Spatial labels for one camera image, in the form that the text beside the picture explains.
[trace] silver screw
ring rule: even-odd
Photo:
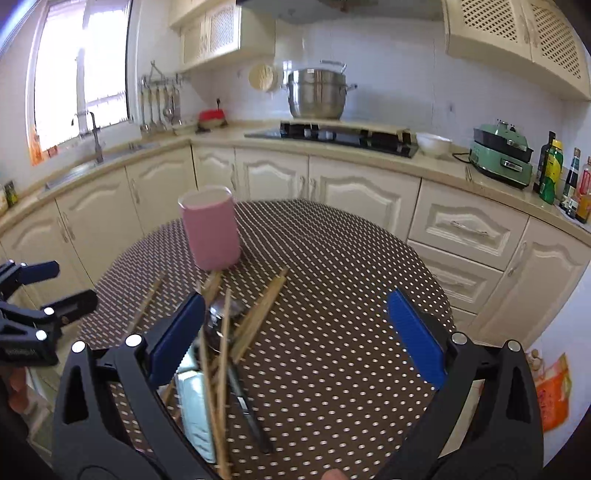
[[[134,333],[133,335],[129,335],[125,339],[125,344],[127,346],[138,346],[140,343],[142,343],[142,336],[138,335],[137,333]]]
[[[456,332],[452,335],[452,342],[456,345],[466,345],[468,342],[468,337],[462,332]]]
[[[521,350],[521,345],[517,340],[509,340],[507,346],[509,347],[509,350],[511,350],[512,352],[519,352]]]
[[[80,353],[84,348],[86,348],[86,344],[82,340],[78,340],[72,345],[72,351],[74,353]]]

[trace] snack bag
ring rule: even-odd
[[[572,383],[566,354],[535,381],[544,432],[562,425],[569,416],[569,396]]]

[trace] window frame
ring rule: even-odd
[[[47,15],[49,14],[49,10],[53,5],[57,5],[62,3],[64,0],[46,0],[41,10],[40,17],[37,22],[37,26],[35,28],[35,35],[33,37],[33,43],[31,45],[31,51],[29,54],[29,62],[28,62],[28,70],[27,70],[27,80],[25,83],[25,111],[26,111],[26,119],[27,119],[27,141],[29,146],[31,144],[31,138],[29,132],[31,128],[36,127],[35,121],[35,73],[37,69],[37,57],[39,54],[39,46],[41,44],[41,35],[43,34],[43,29],[45,27],[45,23],[47,21]],[[116,124],[107,125],[106,127],[101,127],[101,131],[108,129],[116,130],[117,128],[122,128],[123,124],[127,124],[133,122],[133,116],[131,112],[130,106],[130,92],[132,89],[130,88],[131,84],[129,82],[129,62],[133,61],[134,63],[137,62],[137,52],[130,48],[132,46],[132,42],[136,41],[136,36],[133,35],[135,24],[137,23],[137,16],[134,15],[134,0],[129,0],[129,15],[128,15],[128,22],[127,22],[127,34],[126,34],[126,42],[125,42],[125,104],[127,110],[127,120],[123,120]],[[80,66],[78,67],[78,75],[76,76],[76,85],[77,85],[77,102],[79,110],[82,109],[80,106],[80,92],[84,92],[84,77],[80,75]],[[62,143],[58,144],[57,146],[62,149],[69,149],[70,147],[75,147],[82,142],[82,139],[88,136],[92,129],[88,128],[88,120],[87,117],[81,119],[82,115],[79,117],[79,130],[80,134],[74,138],[68,139],[63,141]]]

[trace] drawer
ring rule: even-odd
[[[468,328],[476,318],[476,313],[452,307],[453,323],[460,332],[468,333]]]
[[[421,260],[446,293],[449,303],[467,312],[478,313],[491,296],[503,272],[466,258],[409,240]]]
[[[409,238],[505,270],[528,216],[500,203],[423,181]]]

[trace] sink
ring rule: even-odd
[[[145,144],[140,144],[140,145],[130,144],[129,147],[124,150],[104,154],[103,155],[103,163],[112,162],[113,160],[117,160],[121,157],[131,155],[132,153],[140,151],[140,150],[149,150],[150,148],[156,148],[159,146],[160,146],[160,144],[156,143],[156,142],[145,143]],[[99,163],[97,160],[91,160],[86,163],[83,163],[82,165],[78,165],[77,167],[74,167],[73,169],[68,171],[63,177],[60,177],[60,178],[52,180],[52,181],[48,181],[45,184],[45,191],[47,192],[51,189],[59,187],[60,185],[63,185],[64,183],[71,182],[72,180],[75,180],[83,175],[86,175],[90,170],[93,170],[94,168],[98,167],[99,165],[102,165],[102,164]]]

